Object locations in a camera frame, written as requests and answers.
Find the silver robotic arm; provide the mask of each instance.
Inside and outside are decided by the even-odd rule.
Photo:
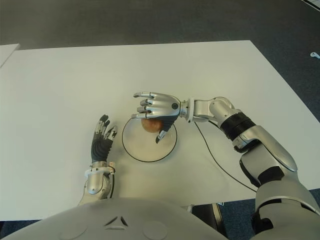
[[[172,125],[178,116],[191,121],[214,121],[237,152],[244,153],[240,167],[258,190],[252,216],[254,239],[319,239],[320,208],[310,192],[300,183],[293,157],[263,127],[254,124],[224,97],[211,100],[189,99],[139,92],[147,97],[140,102],[133,118],[159,118]],[[161,140],[168,129],[162,129]]]
[[[107,157],[118,130],[117,126],[107,130],[110,124],[108,118],[107,115],[103,115],[96,124],[91,144],[92,164],[84,173],[87,181],[84,184],[79,205],[112,197],[116,169],[114,162],[107,162]]]

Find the table top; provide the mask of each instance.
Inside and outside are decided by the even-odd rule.
[[[96,121],[108,114],[121,131],[140,91],[227,97],[292,154],[308,189],[320,187],[319,122],[250,41],[20,50],[0,74],[2,221],[76,206]],[[194,124],[175,125],[175,149],[154,163],[131,158],[117,136],[108,158],[116,163],[116,197],[179,206],[254,197],[217,167]],[[232,143],[208,123],[200,128],[218,162],[249,185]]]
[[[0,45],[0,68],[18,47],[19,44]]]

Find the black cable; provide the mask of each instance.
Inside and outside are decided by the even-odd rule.
[[[214,155],[212,154],[212,152],[211,152],[211,150],[210,150],[210,148],[209,148],[209,145],[208,145],[208,143],[207,143],[207,140],[206,140],[205,136],[203,135],[203,133],[201,132],[198,124],[197,124],[196,122],[194,122],[194,124],[195,124],[195,126],[198,128],[198,130],[199,130],[199,132],[200,132],[200,134],[201,134],[201,136],[202,136],[202,138],[203,138],[203,140],[204,140],[204,142],[205,142],[205,145],[206,145],[206,147],[208,148],[209,153],[211,154],[211,157],[213,158],[214,162],[219,166],[219,168],[221,168],[221,170],[224,171],[230,178],[232,178],[233,180],[235,180],[236,182],[238,182],[238,183],[241,184],[242,186],[246,187],[247,189],[250,189],[251,191],[253,191],[253,192],[256,193],[256,192],[257,192],[256,190],[252,189],[251,187],[245,185],[244,183],[240,182],[238,179],[236,179],[235,177],[233,177],[230,173],[228,173],[228,172],[217,162],[217,160],[216,160],[216,158],[214,157]]]
[[[112,168],[113,169],[113,174],[115,174],[116,173],[116,169],[113,167],[113,166],[108,166],[108,167],[110,167],[110,168]]]
[[[110,193],[110,198],[114,195],[114,189],[115,189],[115,175],[112,174],[112,188],[111,188],[111,193]]]
[[[212,125],[215,125],[217,128],[219,128],[218,125],[215,124],[213,121],[210,121],[210,120],[209,120],[208,122],[211,123]]]

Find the small white object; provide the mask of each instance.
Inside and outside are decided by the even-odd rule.
[[[312,53],[310,53],[310,56],[311,56],[311,57],[313,57],[313,58],[320,59],[319,54],[317,54],[316,52],[312,52]]]

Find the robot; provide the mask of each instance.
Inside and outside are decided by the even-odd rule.
[[[143,97],[132,118],[163,122],[155,141],[178,117],[189,123],[211,121],[243,153],[240,167],[258,189],[252,240],[319,240],[320,208],[298,179],[292,156],[263,127],[224,97],[180,101],[172,95],[138,92]],[[92,165],[79,206],[25,227],[5,240],[226,240],[181,207],[139,198],[112,198],[115,165],[107,162],[117,127],[98,121],[91,146]]]

